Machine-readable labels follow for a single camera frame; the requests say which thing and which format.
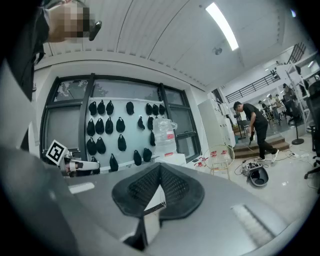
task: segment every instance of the glass window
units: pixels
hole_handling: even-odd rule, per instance
[[[168,103],[183,105],[184,102],[179,91],[165,89],[165,95]]]
[[[97,79],[93,97],[143,99],[159,101],[158,88],[153,85],[121,80]]]
[[[178,127],[176,129],[176,134],[184,134],[187,132],[194,131],[189,110],[171,108],[171,115],[172,115],[172,120],[178,124]]]
[[[54,140],[68,149],[78,148],[80,106],[51,108],[47,115],[44,149]]]
[[[193,137],[179,139],[177,143],[179,151],[178,153],[184,154],[186,159],[196,154],[193,143]]]
[[[54,97],[54,101],[59,102],[83,99],[87,84],[87,80],[70,80],[61,82]]]

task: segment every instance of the staircase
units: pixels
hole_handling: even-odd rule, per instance
[[[270,137],[267,137],[266,142],[271,144],[274,148],[283,151],[288,150],[290,148],[290,145],[285,141],[285,138],[281,135],[273,135]],[[257,142],[252,141],[251,145],[249,146],[249,143],[244,144],[236,144],[233,148],[234,151],[234,158],[235,159],[241,159],[241,158],[254,158],[259,156],[259,146]]]

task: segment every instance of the white ceiling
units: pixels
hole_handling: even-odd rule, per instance
[[[144,59],[144,66],[150,64],[210,91],[301,40],[290,10],[277,0],[217,0],[239,45],[231,51],[205,10],[212,2],[85,0],[96,20],[102,21],[96,39],[90,42],[85,38],[78,44],[46,43],[46,56],[39,65],[72,61],[75,56],[76,60],[94,59],[83,52],[92,56],[99,52],[103,60],[112,54],[113,61],[119,57],[123,62],[125,56],[140,65]],[[212,53],[214,47],[222,48],[222,54]]]

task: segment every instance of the floor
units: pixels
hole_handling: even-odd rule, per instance
[[[303,128],[304,126],[299,127],[299,131],[303,130]],[[282,132],[281,135],[285,137],[286,142],[291,143],[295,139],[296,131],[287,130]],[[300,136],[300,138],[304,139],[303,144],[290,144],[290,151],[298,154],[298,158],[291,157],[290,151],[283,151],[279,153],[277,161],[271,164],[271,156],[266,156],[267,161],[265,164],[268,167],[265,169],[268,173],[269,181],[264,187],[256,187],[251,183],[247,183],[247,177],[240,174],[241,167],[239,166],[242,164],[243,159],[235,159],[228,169],[232,182],[264,201],[278,212],[288,224],[309,214],[318,199],[317,190],[320,185],[320,172],[310,174],[308,179],[304,179],[305,173],[314,169],[312,157],[316,154],[312,152],[311,135],[305,134]],[[207,167],[194,167],[194,163],[192,162],[188,163],[188,167],[196,171],[210,173],[210,169]],[[228,179],[226,170],[216,171],[214,175]],[[158,221],[160,210],[144,217],[149,243],[160,230]]]

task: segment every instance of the black t-shirt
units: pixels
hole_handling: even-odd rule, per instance
[[[246,118],[249,120],[251,119],[251,113],[255,113],[255,121],[253,123],[253,126],[257,129],[259,127],[263,127],[265,125],[268,125],[267,119],[261,114],[259,109],[257,109],[255,106],[245,103],[243,104],[243,111],[246,115]]]

